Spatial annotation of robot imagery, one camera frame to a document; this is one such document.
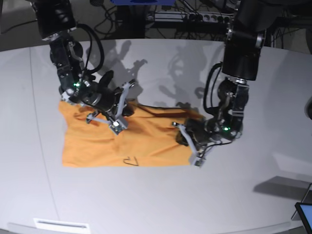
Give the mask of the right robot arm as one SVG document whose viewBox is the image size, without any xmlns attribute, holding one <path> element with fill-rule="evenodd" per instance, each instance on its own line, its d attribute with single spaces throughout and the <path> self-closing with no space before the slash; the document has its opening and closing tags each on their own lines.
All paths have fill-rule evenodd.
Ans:
<svg viewBox="0 0 312 234">
<path fill-rule="evenodd" d="M 105 116 L 110 124 L 133 115 L 134 110 L 126 97 L 134 80 L 112 90 L 109 83 L 114 72 L 110 70 L 99 82 L 95 81 L 94 73 L 104 64 L 103 46 L 93 29 L 76 22 L 70 1 L 33 0 L 31 6 L 36 15 L 39 34 L 50 46 L 50 60 L 57 69 L 62 100 L 93 108 L 94 112 L 87 117 L 87 123 L 99 114 Z M 87 68 L 87 62 L 82 58 L 82 45 L 70 34 L 75 29 L 84 30 L 90 40 L 95 40 L 98 45 L 100 61 L 94 69 Z"/>
</svg>

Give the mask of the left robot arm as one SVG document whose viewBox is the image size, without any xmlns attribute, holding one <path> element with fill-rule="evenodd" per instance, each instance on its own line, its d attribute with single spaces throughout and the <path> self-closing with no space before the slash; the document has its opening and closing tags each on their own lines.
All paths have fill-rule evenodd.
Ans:
<svg viewBox="0 0 312 234">
<path fill-rule="evenodd" d="M 239 0 L 236 13 L 228 23 L 223 61 L 215 64 L 207 77 L 203 107 L 212 118 L 188 119 L 183 124 L 173 123 L 180 132 L 177 142 L 190 147 L 191 164 L 205 160 L 207 150 L 228 144 L 239 138 L 243 130 L 244 109 L 249 99 L 249 80 L 256 80 L 261 49 L 266 30 L 283 9 L 282 0 Z M 225 79 L 217 89 L 219 104 L 207 106 L 207 95 L 214 89 L 210 81 L 219 69 Z"/>
</svg>

